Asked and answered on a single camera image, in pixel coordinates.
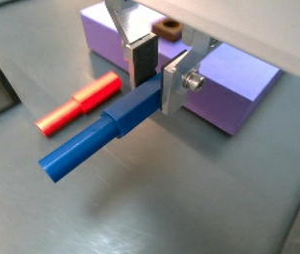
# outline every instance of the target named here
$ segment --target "gray table surface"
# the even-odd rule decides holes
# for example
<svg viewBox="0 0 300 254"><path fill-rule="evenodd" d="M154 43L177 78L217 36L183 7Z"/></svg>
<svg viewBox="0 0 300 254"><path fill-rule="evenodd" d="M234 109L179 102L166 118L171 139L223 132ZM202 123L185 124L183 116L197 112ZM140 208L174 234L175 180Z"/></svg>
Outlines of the gray table surface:
<svg viewBox="0 0 300 254"><path fill-rule="evenodd" d="M92 0L0 6L0 67L23 103L0 115L0 253L245 253L281 249L300 206L300 79L285 74L234 137L156 112L55 185L37 161L128 91L86 46ZM35 121L114 70L122 93L52 139Z"/></svg>

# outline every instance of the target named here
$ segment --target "metal clamp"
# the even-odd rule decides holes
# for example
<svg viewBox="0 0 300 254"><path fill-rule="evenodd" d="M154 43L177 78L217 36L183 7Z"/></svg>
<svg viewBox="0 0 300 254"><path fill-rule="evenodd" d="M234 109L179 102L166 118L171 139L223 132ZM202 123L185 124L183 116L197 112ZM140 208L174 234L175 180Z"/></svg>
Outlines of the metal clamp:
<svg viewBox="0 0 300 254"><path fill-rule="evenodd" d="M183 29L183 35L187 29L191 49L181 52L162 68L162 112L166 115L173 115L182 107L189 89L198 91L206 80L198 70L211 48L211 39L191 28Z"/></svg>
<svg viewBox="0 0 300 254"><path fill-rule="evenodd" d="M130 0L104 0L116 31L122 37L123 55L128 61L131 88L155 75L158 37L139 17L139 4Z"/></svg>

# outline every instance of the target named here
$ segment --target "red plastic peg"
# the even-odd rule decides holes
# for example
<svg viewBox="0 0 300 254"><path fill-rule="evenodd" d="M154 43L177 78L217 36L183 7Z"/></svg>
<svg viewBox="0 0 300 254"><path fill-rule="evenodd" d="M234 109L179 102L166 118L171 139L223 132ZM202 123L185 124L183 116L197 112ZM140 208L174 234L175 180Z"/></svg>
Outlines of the red plastic peg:
<svg viewBox="0 0 300 254"><path fill-rule="evenodd" d="M45 115L36 125L41 133L51 137L79 116L88 113L120 89L122 81L111 71L73 93L71 100Z"/></svg>

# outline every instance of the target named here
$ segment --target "blue rod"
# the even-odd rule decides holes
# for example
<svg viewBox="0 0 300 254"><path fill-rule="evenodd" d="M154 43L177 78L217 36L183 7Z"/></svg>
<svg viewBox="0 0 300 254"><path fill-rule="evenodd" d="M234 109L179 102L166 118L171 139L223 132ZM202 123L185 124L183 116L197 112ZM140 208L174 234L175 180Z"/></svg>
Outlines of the blue rod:
<svg viewBox="0 0 300 254"><path fill-rule="evenodd" d="M39 164L56 183L115 138L123 137L160 107L160 74L122 97L80 133Z"/></svg>
<svg viewBox="0 0 300 254"><path fill-rule="evenodd" d="M94 122L39 164L56 183L72 169L116 137L114 120L106 116Z"/></svg>

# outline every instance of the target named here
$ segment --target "purple foam block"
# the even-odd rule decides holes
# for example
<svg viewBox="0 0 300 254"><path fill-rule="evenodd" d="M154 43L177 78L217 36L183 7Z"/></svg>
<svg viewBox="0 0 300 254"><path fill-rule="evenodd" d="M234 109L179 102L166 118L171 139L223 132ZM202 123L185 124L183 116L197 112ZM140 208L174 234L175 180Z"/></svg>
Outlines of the purple foam block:
<svg viewBox="0 0 300 254"><path fill-rule="evenodd" d="M144 7L140 11L139 17L148 24L163 17ZM83 9L80 17L88 47L127 71L120 37L103 3ZM171 43L159 39L158 48L159 70L169 59L189 47L181 41ZM256 59L231 46L221 44L201 64L201 74L207 78L206 85L199 92L189 93L185 106L233 135L280 73L281 71L277 67Z"/></svg>

